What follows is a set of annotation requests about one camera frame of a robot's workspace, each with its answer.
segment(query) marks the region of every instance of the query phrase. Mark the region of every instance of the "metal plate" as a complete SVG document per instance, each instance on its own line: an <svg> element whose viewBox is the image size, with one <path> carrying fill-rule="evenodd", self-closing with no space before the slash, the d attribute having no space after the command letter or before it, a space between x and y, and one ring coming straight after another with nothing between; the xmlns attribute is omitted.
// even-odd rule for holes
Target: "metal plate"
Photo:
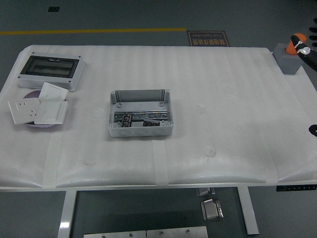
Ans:
<svg viewBox="0 0 317 238"><path fill-rule="evenodd" d="M206 227L151 230L147 235L147 238L208 238Z"/></svg>
<svg viewBox="0 0 317 238"><path fill-rule="evenodd" d="M115 232L84 235L84 238L147 238L146 231Z"/></svg>

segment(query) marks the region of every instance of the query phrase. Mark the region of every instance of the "metal bracket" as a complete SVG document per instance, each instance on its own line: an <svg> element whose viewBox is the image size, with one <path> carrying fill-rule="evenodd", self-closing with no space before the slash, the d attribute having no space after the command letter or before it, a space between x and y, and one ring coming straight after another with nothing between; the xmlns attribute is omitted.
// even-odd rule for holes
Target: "metal bracket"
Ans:
<svg viewBox="0 0 317 238"><path fill-rule="evenodd" d="M199 197L205 196L207 194L211 193L211 195L215 195L216 192L213 187L198 187L196 188L196 194Z"/></svg>
<svg viewBox="0 0 317 238"><path fill-rule="evenodd" d="M219 200L209 199L201 202L203 217L205 221L216 221L223 219L223 213Z"/></svg>

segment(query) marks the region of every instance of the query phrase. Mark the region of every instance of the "gray floor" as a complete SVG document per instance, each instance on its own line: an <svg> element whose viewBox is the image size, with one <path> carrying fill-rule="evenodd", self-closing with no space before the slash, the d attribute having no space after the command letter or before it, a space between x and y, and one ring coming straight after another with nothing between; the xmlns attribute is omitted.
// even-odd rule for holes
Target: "gray floor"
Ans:
<svg viewBox="0 0 317 238"><path fill-rule="evenodd" d="M47 13L49 6L60 10ZM313 35L316 8L315 0L0 0L0 31L184 27L224 30L232 47L273 51L296 32ZM34 44L188 46L188 39L186 32L0 35L0 88L19 52ZM317 88L317 73L304 68ZM202 221L193 189L80 192L71 235L204 224L213 238L247 237L237 190L216 192L225 215L217 223ZM316 191L252 187L250 195L259 237L316 237ZM64 192L0 193L0 237L57 237L63 198Z"/></svg>

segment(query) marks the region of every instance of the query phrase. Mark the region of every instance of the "gray junction box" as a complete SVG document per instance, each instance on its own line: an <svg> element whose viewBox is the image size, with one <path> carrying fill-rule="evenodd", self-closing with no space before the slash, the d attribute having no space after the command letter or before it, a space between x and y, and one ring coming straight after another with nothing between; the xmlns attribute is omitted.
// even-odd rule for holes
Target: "gray junction box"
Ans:
<svg viewBox="0 0 317 238"><path fill-rule="evenodd" d="M111 92L108 128L112 137L171 135L173 126L169 90Z"/></svg>

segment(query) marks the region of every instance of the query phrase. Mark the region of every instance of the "white wall switch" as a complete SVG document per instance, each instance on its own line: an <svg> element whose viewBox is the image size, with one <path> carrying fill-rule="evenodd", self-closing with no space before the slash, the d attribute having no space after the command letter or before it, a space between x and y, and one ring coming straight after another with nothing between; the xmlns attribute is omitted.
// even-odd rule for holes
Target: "white wall switch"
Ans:
<svg viewBox="0 0 317 238"><path fill-rule="evenodd" d="M33 122L37 117L40 100L38 98L25 98L20 101L8 101L14 124Z"/></svg>
<svg viewBox="0 0 317 238"><path fill-rule="evenodd" d="M39 99L41 102L62 102L66 99L68 89L45 82L41 89Z"/></svg>
<svg viewBox="0 0 317 238"><path fill-rule="evenodd" d="M68 102L42 102L34 124L63 124Z"/></svg>

